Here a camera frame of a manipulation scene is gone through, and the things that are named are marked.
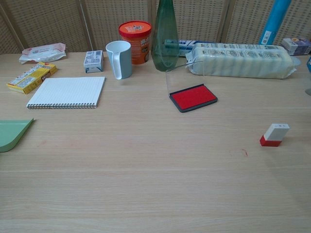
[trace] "orange lid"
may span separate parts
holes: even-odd
[[[145,21],[129,21],[119,26],[119,33],[125,37],[143,37],[151,33],[151,24]]]

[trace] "blue tube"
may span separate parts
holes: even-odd
[[[271,45],[273,43],[291,1],[292,0],[275,0],[266,26],[260,37],[259,44]]]

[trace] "woven wall panel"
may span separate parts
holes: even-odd
[[[20,51],[11,32],[0,16],[0,54],[6,53],[20,53]]]
[[[174,0],[173,2],[179,39],[216,41],[225,0]]]
[[[274,43],[297,36],[311,39],[311,0],[292,1]]]
[[[66,51],[87,51],[75,0],[6,0],[29,47],[62,42]]]
[[[106,44],[121,39],[120,24],[148,21],[147,0],[85,0],[85,4],[97,50],[105,50]]]
[[[237,0],[230,21],[226,43],[257,44],[274,0]],[[311,38],[311,0],[293,0],[278,31],[275,45],[285,37]]]
[[[274,0],[236,0],[226,43],[258,44]]]

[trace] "small white box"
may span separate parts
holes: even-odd
[[[84,59],[86,73],[102,72],[104,70],[104,55],[102,50],[86,52]]]

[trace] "purple box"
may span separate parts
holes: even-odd
[[[311,51],[311,42],[304,38],[284,38],[281,46],[289,55],[306,55]]]

